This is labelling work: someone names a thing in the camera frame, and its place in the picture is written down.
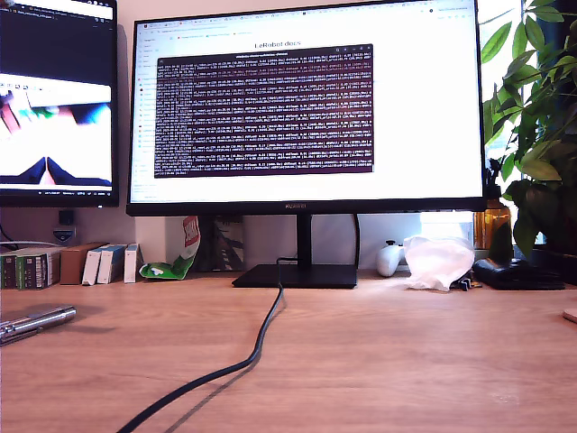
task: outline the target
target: snack bag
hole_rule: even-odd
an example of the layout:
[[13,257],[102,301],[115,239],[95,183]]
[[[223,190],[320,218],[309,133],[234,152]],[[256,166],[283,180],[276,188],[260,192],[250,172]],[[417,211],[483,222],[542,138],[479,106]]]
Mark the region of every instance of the snack bag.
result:
[[200,230],[198,229],[198,217],[188,216],[182,222],[184,228],[184,251],[173,264],[168,263],[145,263],[140,269],[140,274],[146,278],[159,278],[163,280],[183,280],[188,269],[192,266],[197,256],[200,245]]

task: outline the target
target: monitor base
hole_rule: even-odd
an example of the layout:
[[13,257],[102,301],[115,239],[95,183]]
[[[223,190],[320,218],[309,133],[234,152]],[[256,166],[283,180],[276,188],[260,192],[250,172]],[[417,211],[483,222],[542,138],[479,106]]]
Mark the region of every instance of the monitor base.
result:
[[[234,287],[278,287],[276,264],[259,264],[233,281]],[[280,282],[285,288],[352,289],[357,284],[357,270],[349,264],[313,264],[300,269],[295,264],[280,266]]]

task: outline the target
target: cable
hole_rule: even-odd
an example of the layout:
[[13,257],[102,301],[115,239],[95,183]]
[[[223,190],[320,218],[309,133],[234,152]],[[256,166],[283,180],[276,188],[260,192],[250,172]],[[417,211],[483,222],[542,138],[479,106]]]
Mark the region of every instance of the cable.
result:
[[354,267],[359,269],[359,256],[361,255],[361,225],[359,224],[359,215],[353,214],[354,219],[354,233],[356,236],[356,243],[354,247]]
[[267,329],[269,327],[272,315],[274,314],[274,311],[277,309],[277,306],[279,305],[280,299],[282,298],[282,295],[284,292],[284,288],[282,287],[282,284],[280,283],[280,262],[294,262],[296,260],[297,259],[284,258],[284,257],[277,259],[277,266],[279,268],[279,294],[277,295],[277,298],[272,303],[272,307],[270,307],[269,314],[267,314],[266,318],[262,322],[261,329],[259,330],[259,335],[256,338],[256,343],[254,344],[254,349],[252,349],[252,353],[249,355],[248,358],[246,358],[244,361],[241,361],[238,364],[230,365],[228,367],[225,367],[225,368],[222,368],[222,369],[217,370],[215,372],[206,374],[202,377],[199,377],[198,379],[195,379],[192,382],[189,382],[189,383],[182,385],[180,388],[177,388],[173,392],[165,395],[160,400],[154,402],[148,408],[146,408],[141,413],[136,415],[133,419],[128,421],[128,423],[124,427],[122,427],[120,430],[118,430],[118,433],[129,433],[131,431],[134,431],[146,419],[148,419],[149,417],[154,415],[156,412],[158,412],[159,410],[161,410],[165,406],[171,404],[178,397],[183,396],[187,392],[194,390],[195,388],[199,387],[200,385],[204,385],[205,383],[208,383],[208,382],[213,381],[214,379],[218,379],[220,377],[226,376],[227,374],[237,372],[237,371],[239,371],[245,367],[248,367],[250,364],[252,364],[252,362],[258,357],[258,355],[262,351],[262,342],[264,341],[264,335],[267,332]]
[[0,224],[0,233],[2,233],[2,235],[4,235],[4,237],[6,239],[8,239],[9,241],[12,241],[10,244],[6,243],[7,245],[14,245],[16,247],[16,249],[19,249],[20,247],[18,246],[18,244],[14,241],[14,239],[12,237],[10,237],[9,235],[6,234],[6,232],[4,231],[4,229],[2,228],[2,225]]

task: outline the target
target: metal pen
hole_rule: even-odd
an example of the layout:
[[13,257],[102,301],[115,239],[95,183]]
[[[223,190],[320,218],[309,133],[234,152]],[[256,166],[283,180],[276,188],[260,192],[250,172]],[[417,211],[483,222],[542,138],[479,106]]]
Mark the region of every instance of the metal pen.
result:
[[0,345],[9,345],[28,336],[35,336],[42,330],[69,322],[76,316],[76,308],[68,305],[58,307],[25,318],[0,323]]

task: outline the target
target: terminal window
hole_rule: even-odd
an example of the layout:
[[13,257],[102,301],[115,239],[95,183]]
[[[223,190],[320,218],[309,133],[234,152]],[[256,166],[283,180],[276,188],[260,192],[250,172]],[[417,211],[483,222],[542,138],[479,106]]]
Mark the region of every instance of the terminal window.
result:
[[158,59],[154,177],[371,172],[372,45]]

